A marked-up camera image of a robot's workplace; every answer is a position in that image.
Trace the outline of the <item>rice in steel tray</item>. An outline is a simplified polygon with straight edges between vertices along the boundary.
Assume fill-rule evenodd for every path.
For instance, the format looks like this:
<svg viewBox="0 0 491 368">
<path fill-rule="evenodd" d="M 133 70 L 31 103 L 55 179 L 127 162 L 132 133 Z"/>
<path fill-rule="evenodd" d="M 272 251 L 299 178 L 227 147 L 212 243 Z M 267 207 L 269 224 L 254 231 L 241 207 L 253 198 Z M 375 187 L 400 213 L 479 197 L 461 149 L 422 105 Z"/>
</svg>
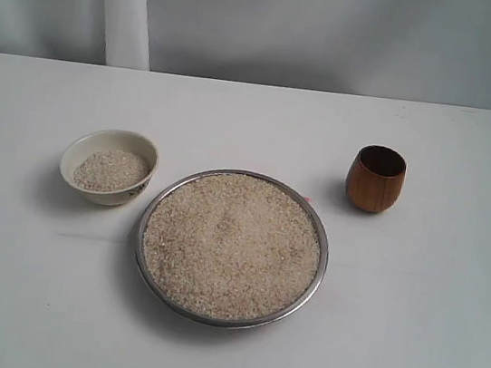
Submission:
<svg viewBox="0 0 491 368">
<path fill-rule="evenodd" d="M 181 310 L 254 322 L 313 288 L 319 238 L 305 205 L 286 190 L 256 176 L 215 173 L 155 203 L 140 253 L 151 281 Z"/>
</svg>

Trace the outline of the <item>round steel tray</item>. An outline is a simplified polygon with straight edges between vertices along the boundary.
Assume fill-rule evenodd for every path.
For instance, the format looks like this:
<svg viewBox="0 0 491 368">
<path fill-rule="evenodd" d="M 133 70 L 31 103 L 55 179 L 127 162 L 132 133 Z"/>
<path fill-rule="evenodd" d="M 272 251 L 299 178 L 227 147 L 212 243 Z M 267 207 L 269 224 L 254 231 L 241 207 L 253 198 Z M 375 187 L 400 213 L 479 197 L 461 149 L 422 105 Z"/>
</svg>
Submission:
<svg viewBox="0 0 491 368">
<path fill-rule="evenodd" d="M 276 310 L 274 312 L 269 313 L 268 315 L 258 316 L 256 318 L 237 318 L 237 319 L 226 319 L 226 318 L 214 318 L 208 315 L 203 315 L 201 313 L 195 312 L 193 310 L 188 310 L 185 306 L 180 303 L 176 303 L 172 300 L 169 295 L 165 294 L 166 292 L 159 287 L 159 284 L 156 280 L 154 280 L 148 264 L 146 262 L 145 255 L 145 233 L 147 232 L 147 228 L 149 225 L 149 220 L 151 219 L 152 214 L 155 209 L 159 207 L 160 203 L 164 201 L 167 197 L 169 197 L 173 192 L 177 191 L 181 187 L 185 187 L 189 183 L 193 183 L 203 178 L 214 177 L 214 176 L 226 176 L 226 175 L 243 175 L 249 176 L 249 178 L 260 179 L 263 182 L 268 183 L 269 185 L 274 186 L 277 189 L 280 189 L 284 194 L 293 199 L 300 208 L 306 213 L 307 217 L 310 219 L 312 223 L 312 227 L 317 236 L 318 240 L 318 248 L 319 248 L 319 257 L 318 264 L 316 264 L 316 270 L 314 276 L 309 283 L 309 285 L 304 289 L 303 294 L 297 296 L 292 302 L 290 302 L 287 306 L 283 307 L 281 310 Z M 279 321 L 287 317 L 288 315 L 294 313 L 300 307 L 303 306 L 309 299 L 314 295 L 316 290 L 323 281 L 325 271 L 328 265 L 329 258 L 329 244 L 328 239 L 325 233 L 325 229 L 323 227 L 323 223 L 318 217 L 317 213 L 313 209 L 306 199 L 303 198 L 298 192 L 294 189 L 288 187 L 288 185 L 284 184 L 280 180 L 276 180 L 270 178 L 269 176 L 263 175 L 262 173 L 256 173 L 250 170 L 243 169 L 214 169 L 214 170 L 206 170 L 201 171 L 199 173 L 195 173 L 193 175 L 189 175 L 184 179 L 178 180 L 174 182 L 172 185 L 169 185 L 167 188 L 162 190 L 146 207 L 145 211 L 142 213 L 142 217 L 140 223 L 138 224 L 137 232 L 136 232 L 136 242 L 135 242 L 135 260 L 137 262 L 137 267 L 139 270 L 139 275 L 145 287 L 160 301 L 163 305 L 167 306 L 169 309 L 173 310 L 175 313 L 186 317 L 190 321 L 194 321 L 196 323 L 205 324 L 206 326 L 213 326 L 219 328 L 226 329 L 248 329 L 255 328 L 261 325 L 266 325 L 270 323 L 274 323 L 275 321 Z"/>
</svg>

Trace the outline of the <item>white backdrop curtain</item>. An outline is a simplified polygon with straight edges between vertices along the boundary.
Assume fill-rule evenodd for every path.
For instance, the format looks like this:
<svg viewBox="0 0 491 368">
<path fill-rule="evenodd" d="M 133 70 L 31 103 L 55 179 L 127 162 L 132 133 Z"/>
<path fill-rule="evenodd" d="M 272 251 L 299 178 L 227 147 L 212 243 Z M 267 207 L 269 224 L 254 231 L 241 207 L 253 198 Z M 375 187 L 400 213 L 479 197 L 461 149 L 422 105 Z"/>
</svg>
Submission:
<svg viewBox="0 0 491 368">
<path fill-rule="evenodd" d="M 491 109 L 491 0 L 0 0 L 0 53 Z"/>
</svg>

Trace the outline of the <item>rice in cream bowl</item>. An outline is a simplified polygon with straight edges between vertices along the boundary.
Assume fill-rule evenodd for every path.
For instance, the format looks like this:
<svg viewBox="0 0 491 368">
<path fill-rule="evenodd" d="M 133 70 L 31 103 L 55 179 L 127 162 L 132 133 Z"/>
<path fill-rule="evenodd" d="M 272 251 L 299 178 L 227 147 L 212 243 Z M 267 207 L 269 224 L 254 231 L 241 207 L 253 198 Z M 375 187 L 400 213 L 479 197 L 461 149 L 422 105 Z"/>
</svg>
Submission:
<svg viewBox="0 0 491 368">
<path fill-rule="evenodd" d="M 85 190 L 111 192 L 140 183 L 149 174 L 143 157 L 126 150 L 93 153 L 73 172 L 73 180 Z"/>
</svg>

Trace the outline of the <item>brown wooden cup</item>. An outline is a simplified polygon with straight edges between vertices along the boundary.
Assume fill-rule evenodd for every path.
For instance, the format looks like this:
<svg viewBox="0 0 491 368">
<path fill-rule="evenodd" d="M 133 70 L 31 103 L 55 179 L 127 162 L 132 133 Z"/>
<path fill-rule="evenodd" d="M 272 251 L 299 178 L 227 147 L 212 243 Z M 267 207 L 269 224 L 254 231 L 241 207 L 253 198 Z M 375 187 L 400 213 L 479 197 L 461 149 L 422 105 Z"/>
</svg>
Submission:
<svg viewBox="0 0 491 368">
<path fill-rule="evenodd" d="M 367 145 L 355 156 L 345 181 L 346 197 L 364 212 L 379 214 L 396 203 L 407 164 L 394 149 Z"/>
</svg>

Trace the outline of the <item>cream ceramic bowl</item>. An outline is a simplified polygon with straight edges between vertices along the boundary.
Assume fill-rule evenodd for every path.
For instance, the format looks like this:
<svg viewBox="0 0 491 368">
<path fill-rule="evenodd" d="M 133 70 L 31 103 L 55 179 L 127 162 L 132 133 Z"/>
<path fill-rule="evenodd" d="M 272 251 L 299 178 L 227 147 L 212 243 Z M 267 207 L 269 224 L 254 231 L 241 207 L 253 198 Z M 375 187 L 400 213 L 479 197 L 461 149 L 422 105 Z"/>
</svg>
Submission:
<svg viewBox="0 0 491 368">
<path fill-rule="evenodd" d="M 140 183 L 127 189 L 99 192 L 80 188 L 73 180 L 74 170 L 93 153 L 103 150 L 126 150 L 140 155 L 149 165 L 149 174 Z M 108 129 L 82 136 L 68 146 L 62 155 L 59 170 L 63 181 L 91 203 L 104 207 L 113 207 L 127 204 L 145 190 L 158 168 L 158 161 L 158 150 L 148 138 L 134 131 Z"/>
</svg>

